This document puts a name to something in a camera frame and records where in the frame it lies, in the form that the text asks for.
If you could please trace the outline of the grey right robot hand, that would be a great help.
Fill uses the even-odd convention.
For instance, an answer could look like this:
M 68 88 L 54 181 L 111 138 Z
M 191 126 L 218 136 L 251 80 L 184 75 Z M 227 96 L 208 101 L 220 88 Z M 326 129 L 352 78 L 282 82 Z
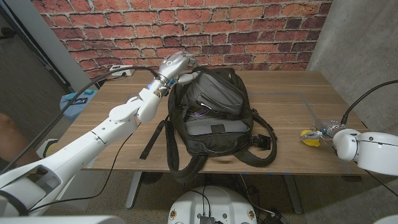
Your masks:
M 311 125 L 310 131 L 302 134 L 300 139 L 321 139 L 322 137 L 332 139 L 338 131 L 346 128 L 346 125 L 341 124 L 336 120 L 316 119 Z

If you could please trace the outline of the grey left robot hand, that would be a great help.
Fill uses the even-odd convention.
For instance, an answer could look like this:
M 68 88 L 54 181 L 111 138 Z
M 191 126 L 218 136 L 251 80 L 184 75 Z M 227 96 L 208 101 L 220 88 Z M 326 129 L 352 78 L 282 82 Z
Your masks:
M 201 72 L 184 73 L 180 77 L 180 74 L 189 65 L 192 65 L 194 68 L 198 65 L 195 56 L 187 52 L 177 52 L 168 56 L 160 64 L 158 73 L 167 80 L 168 86 L 172 86 L 175 83 L 185 85 L 201 74 Z

